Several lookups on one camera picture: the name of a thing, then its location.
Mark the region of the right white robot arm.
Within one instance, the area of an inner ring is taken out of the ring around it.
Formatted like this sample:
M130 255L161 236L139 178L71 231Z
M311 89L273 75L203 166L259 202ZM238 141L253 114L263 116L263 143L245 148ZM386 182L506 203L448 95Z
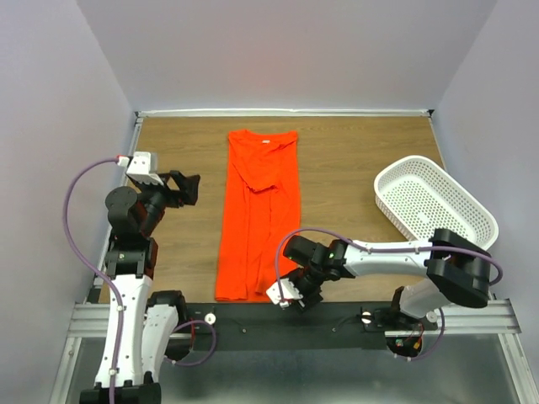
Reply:
M375 316L386 329L407 329L449 304L483 309L493 283L491 255L444 228L423 241L368 243L337 236L327 246L294 234L282 254L297 267L267 291L281 308L311 308L322 301L322 285L328 281L372 274L419 276L418 283L398 287L391 305Z

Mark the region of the orange t shirt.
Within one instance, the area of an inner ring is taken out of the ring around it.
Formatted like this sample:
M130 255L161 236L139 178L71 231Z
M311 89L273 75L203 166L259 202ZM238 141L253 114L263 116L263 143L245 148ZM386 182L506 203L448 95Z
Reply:
M277 277L294 269L280 242L302 217L297 142L294 130L229 133L216 300L264 302Z

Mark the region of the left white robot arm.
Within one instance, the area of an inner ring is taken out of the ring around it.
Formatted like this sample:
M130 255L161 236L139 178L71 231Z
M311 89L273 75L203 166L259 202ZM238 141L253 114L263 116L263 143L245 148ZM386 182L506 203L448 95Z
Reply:
M172 332L189 317L179 290L152 292L158 245L152 237L167 208L195 205L200 176L159 173L105 199L111 225L105 255L109 320L94 386L81 403L159 403L159 371Z

